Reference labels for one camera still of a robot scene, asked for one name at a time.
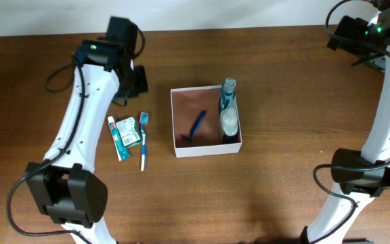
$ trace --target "open box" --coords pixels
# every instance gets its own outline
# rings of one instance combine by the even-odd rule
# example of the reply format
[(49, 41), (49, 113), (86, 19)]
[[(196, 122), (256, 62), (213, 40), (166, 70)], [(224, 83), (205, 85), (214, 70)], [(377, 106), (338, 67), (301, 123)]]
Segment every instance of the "open box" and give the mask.
[[(177, 158), (238, 153), (242, 146), (240, 120), (237, 142), (224, 144), (219, 137), (220, 97), (220, 85), (171, 90), (174, 149)], [(202, 110), (207, 112), (193, 142), (183, 140), (181, 135), (189, 135), (190, 128)]]

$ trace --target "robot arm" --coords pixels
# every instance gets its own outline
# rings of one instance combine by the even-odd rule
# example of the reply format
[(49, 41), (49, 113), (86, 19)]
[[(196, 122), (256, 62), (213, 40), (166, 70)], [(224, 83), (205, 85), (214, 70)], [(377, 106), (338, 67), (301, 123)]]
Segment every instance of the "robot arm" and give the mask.
[[(135, 54), (138, 32), (143, 47)], [(108, 189), (93, 175), (95, 150), (111, 101), (124, 98), (127, 102), (148, 91), (144, 68), (133, 67), (144, 43), (134, 23), (111, 17), (106, 37), (84, 40), (77, 47), (73, 91), (60, 130), (43, 163), (28, 164), (7, 200), (9, 221), (19, 233), (34, 237), (70, 233), (78, 244), (116, 243), (103, 218)], [(14, 224), (10, 202), (24, 180), (39, 211), (68, 231), (31, 233)]]
[[(390, 52), (390, 1), (380, 2), (382, 12), (373, 23), (364, 23), (360, 19), (353, 20), (345, 16), (340, 22), (335, 33), (347, 36), (350, 39), (365, 39), (375, 45), (385, 46)], [(343, 49), (353, 54), (362, 56), (371, 55), (370, 50), (360, 49), (349, 45), (340, 44), (331, 40), (329, 47), (336, 49), (343, 45)], [(338, 149), (332, 159), (332, 164), (341, 167), (374, 167), (390, 162), (390, 58), (385, 58), (385, 67), (374, 67), (385, 72), (383, 90), (378, 104), (376, 119), (362, 151)], [(350, 197), (357, 203), (354, 209), (352, 202), (347, 199), (328, 196), (322, 211), (316, 220), (302, 233), (304, 243), (342, 243), (344, 236), (357, 218), (358, 214), (375, 197), (380, 196), (384, 189), (390, 188), (390, 163), (383, 169), (370, 171), (347, 171), (332, 168), (332, 177), (335, 181), (332, 192), (341, 196)]]

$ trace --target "toothpaste tube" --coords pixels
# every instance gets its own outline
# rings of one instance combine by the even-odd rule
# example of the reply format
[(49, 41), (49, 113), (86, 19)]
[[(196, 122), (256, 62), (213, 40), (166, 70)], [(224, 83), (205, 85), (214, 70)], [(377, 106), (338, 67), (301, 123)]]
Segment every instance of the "toothpaste tube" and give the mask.
[(129, 152), (127, 152), (127, 149), (123, 145), (123, 141), (121, 140), (120, 134), (115, 125), (114, 117), (112, 116), (108, 117), (108, 124), (109, 124), (109, 129), (111, 130), (112, 139), (114, 139), (118, 160), (121, 161), (127, 159), (128, 157), (130, 157), (130, 154)]

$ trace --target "white toothbrush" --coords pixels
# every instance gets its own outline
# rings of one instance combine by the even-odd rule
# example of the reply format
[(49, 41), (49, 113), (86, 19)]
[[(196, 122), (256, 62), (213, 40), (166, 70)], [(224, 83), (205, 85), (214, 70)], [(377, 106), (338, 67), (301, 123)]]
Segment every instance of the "white toothbrush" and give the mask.
[(148, 123), (148, 113), (141, 112), (141, 119), (139, 119), (139, 124), (141, 124), (141, 135), (142, 135), (142, 156), (141, 156), (141, 171), (146, 169), (146, 133), (144, 132), (144, 125)]

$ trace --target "wooden table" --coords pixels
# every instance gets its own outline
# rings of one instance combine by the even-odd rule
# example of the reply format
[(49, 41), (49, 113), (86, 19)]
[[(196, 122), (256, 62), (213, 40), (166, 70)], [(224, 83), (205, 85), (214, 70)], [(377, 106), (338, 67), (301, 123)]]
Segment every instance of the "wooden table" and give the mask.
[[(62, 122), (70, 90), (50, 94), (45, 78), (70, 62), (90, 35), (0, 38), (0, 243), (71, 243), (32, 238), (8, 224), (5, 201), (29, 161), (40, 162)], [(326, 48), (320, 26), (146, 33), (136, 60), (150, 92), (112, 105), (115, 117), (150, 114), (149, 165), (140, 146), (118, 162), (103, 126), (95, 175), (108, 186), (105, 219), (120, 243), (237, 243), (298, 237), (327, 195), (312, 169), (340, 148), (360, 150), (374, 121), (383, 75), (352, 68), (355, 57)], [(170, 89), (238, 81), (240, 153), (176, 159)], [(70, 78), (61, 74), (55, 85)], [(332, 180), (320, 174), (326, 185)], [(26, 185), (15, 194), (14, 217), (24, 229), (59, 230), (41, 216)], [(390, 190), (369, 205), (347, 238), (390, 243)]]

